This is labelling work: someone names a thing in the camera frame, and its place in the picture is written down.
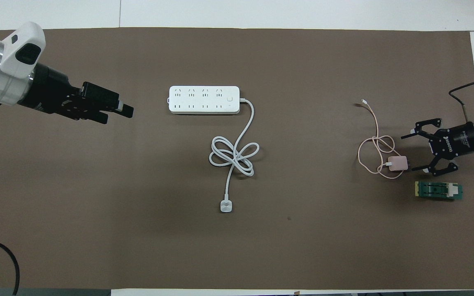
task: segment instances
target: power socket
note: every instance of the power socket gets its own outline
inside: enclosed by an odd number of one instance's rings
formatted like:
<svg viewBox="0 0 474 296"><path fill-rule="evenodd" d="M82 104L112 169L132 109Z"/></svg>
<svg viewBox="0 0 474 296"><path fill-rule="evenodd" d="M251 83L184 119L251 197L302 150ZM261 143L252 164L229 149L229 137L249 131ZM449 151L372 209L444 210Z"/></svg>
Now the power socket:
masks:
<svg viewBox="0 0 474 296"><path fill-rule="evenodd" d="M237 114L237 86L171 86L167 103L173 114Z"/></svg>

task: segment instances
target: charging cable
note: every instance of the charging cable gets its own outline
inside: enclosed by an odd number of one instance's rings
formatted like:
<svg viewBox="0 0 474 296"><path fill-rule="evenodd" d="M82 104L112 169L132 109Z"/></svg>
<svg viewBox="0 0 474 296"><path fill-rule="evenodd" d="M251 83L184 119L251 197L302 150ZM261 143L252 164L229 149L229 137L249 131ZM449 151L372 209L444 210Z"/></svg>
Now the charging cable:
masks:
<svg viewBox="0 0 474 296"><path fill-rule="evenodd" d="M399 176L401 176L401 174L403 173L403 171L405 171L408 167L407 165L407 158L406 157L403 157L400 153L398 153L396 150L395 150L395 141L393 140L393 137L389 136L389 135L383 135L383 136L380 136L380 128L378 127L378 120L376 119L376 114L374 114L374 111L372 110L372 108L370 107L369 103L367 103L367 101L365 101L364 99L361 100L361 103L363 103L364 105L366 105L366 109L370 111L370 113L372 114L372 116L374 117L374 123L376 123L376 136L372 136L370 138L367 138L365 139L363 142L361 142L360 146L358 147L358 153L357 153L357 158L358 158L358 162L360 163L360 165L362 165L367 171L369 171L369 173L371 174L380 174L382 176L384 176L385 178L387 179L395 179L395 178L398 178ZM391 141L391 144L387 143L386 141L384 141L385 138L388 138L390 141ZM364 165L362 162L361 162L361 158L360 158L360 150L361 150L361 147L363 146L363 144L365 144L366 142L371 142L372 141L372 144L374 144L374 147L376 147L376 150L378 151L378 155L380 155L380 162L381 164L378 166L378 168L376 169L376 172L374 171L371 171L366 165ZM380 147L380 143L384 144L385 146L387 146L387 148L389 148L389 150L384 150ZM384 162L383 161L383 155L382 153L395 153L397 154L397 157L389 157L389 161L387 162ZM381 171L383 170L383 167L389 167L390 170L392 171L401 171L397 176L394 176L394 177L389 177L389 176L386 176L384 175Z"/></svg>
<svg viewBox="0 0 474 296"><path fill-rule="evenodd" d="M248 158L256 155L257 152L259 151L259 144L256 142L248 143L241 150L237 151L237 145L239 144L239 141L241 141L241 138L243 137L244 133L248 130L248 127L250 127L250 124L252 124L253 115L254 115L253 105L250 101L248 101L247 99L240 99L240 102L247 103L248 105L250 105L250 109L252 110L252 113L250 115L250 120L248 120L248 124L242 130L242 133L237 138L237 141L235 141L235 145L232 144L232 142L230 142L225 137L222 137L222 136L214 137L213 140L211 141L212 152L209 154L209 162L215 167L225 167L227 165L231 165L230 172L228 172L228 177L226 178L226 191L224 193L224 200L221 201L221 212L223 213L229 213L232 211L232 201L229 199L228 187L230 186L230 177L232 176L233 169L237 168L245 176L248 176L248 177L253 176L254 174L253 165L252 165L252 162ZM216 143L222 143L225 146L227 146L228 149L217 148ZM255 146L256 149L250 154L243 155L243 152L246 149L248 149L248 147L250 146ZM214 162L213 155L218 156L220 159L222 159L225 162L224 163Z"/></svg>

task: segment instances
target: power strip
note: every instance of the power strip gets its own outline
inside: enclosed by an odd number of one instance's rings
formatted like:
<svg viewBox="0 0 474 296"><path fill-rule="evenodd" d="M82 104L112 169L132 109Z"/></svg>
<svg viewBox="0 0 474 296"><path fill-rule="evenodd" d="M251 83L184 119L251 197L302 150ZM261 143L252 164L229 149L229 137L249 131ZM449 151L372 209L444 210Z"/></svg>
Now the power strip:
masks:
<svg viewBox="0 0 474 296"><path fill-rule="evenodd" d="M167 103L173 114L198 115L237 114L239 113L241 103L250 106L250 119L237 140L235 140L235 144L223 136L216 136L211 140L209 162L215 167L230 166L228 177L226 178L224 199L221 201L220 206L221 212L231 212L233 210L233 203L228 195L228 190L233 170L237 169L248 177L253 176L253 165L249 158L256 155L259 151L259 144L256 142L248 143L240 150L237 149L239 141L241 141L250 124L252 124L255 114L252 102L241 98L237 86L171 86ZM256 149L249 154L245 154L244 152L250 147L255 147ZM213 161L214 157L218 157L218 161Z"/></svg>
<svg viewBox="0 0 474 296"><path fill-rule="evenodd" d="M237 86L171 86L167 103L173 114L237 114Z"/></svg>

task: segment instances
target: brown mat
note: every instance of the brown mat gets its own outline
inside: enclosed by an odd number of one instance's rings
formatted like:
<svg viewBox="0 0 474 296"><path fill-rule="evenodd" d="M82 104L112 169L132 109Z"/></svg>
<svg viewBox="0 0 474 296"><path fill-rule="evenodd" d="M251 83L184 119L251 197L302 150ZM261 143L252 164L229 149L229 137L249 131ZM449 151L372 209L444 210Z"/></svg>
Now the brown mat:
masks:
<svg viewBox="0 0 474 296"><path fill-rule="evenodd" d="M8 32L0 32L0 38ZM46 30L41 62L121 94L132 119L73 121L0 106L0 241L23 287L474 289L474 154L437 178L462 201L414 196L408 172L386 180L356 162L374 134L412 165L427 140L414 122L463 122L447 91L474 80L467 32L115 28ZM173 85L239 86L256 107L256 175L209 164L216 135L248 120L176 116ZM474 88L462 91L474 118ZM367 163L376 153L367 145ZM13 281L0 251L0 287Z"/></svg>

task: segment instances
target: robotic arm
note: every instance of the robotic arm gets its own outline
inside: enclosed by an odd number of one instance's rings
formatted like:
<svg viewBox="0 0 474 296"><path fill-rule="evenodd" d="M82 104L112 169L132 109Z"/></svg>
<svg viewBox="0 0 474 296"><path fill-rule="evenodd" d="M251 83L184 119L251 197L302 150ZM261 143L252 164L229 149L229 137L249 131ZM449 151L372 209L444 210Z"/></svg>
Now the robotic arm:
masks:
<svg viewBox="0 0 474 296"><path fill-rule="evenodd" d="M434 155L433 160L426 165L414 167L412 170L423 170L426 173L431 173L433 176L441 176L446 173L458 170L458 166L454 163L455 157L474 153L474 122L470 121L467 116L465 104L453 95L456 90L474 86L474 82L468 83L464 86L459 86L449 91L449 95L457 100L462 105L462 110L466 118L466 123L459 126L450 127L449 129L438 129L434 134L427 133L422 130L426 125L434 125L438 128L442 125L441 118L434 118L430 120L423 120L416 122L414 129L411 129L409 135L402 136L406 139L412 136L422 136L429 140L431 153ZM436 169L435 166L441 159L449 160L449 165L444 169Z"/></svg>
<svg viewBox="0 0 474 296"><path fill-rule="evenodd" d="M76 88L63 73L39 64L43 49L43 30L32 22L0 41L0 105L18 104L103 124L108 115L102 111L133 117L133 107L120 101L116 92L90 82Z"/></svg>

